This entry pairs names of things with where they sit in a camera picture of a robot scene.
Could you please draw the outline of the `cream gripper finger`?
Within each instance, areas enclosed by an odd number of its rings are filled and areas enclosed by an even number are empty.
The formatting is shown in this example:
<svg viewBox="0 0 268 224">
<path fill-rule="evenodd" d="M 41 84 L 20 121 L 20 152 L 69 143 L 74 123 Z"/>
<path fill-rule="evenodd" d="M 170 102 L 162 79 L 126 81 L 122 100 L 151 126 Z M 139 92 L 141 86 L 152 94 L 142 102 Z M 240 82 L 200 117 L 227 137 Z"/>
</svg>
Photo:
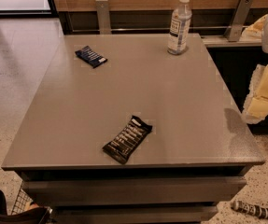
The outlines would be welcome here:
<svg viewBox="0 0 268 224">
<path fill-rule="evenodd" d="M 263 26 L 266 21 L 266 15 L 257 19 L 254 23 L 249 25 L 242 33 L 242 37 L 261 38 Z"/>
<path fill-rule="evenodd" d="M 245 119 L 265 119 L 268 116 L 268 64 L 256 66 L 248 89 Z"/>
</svg>

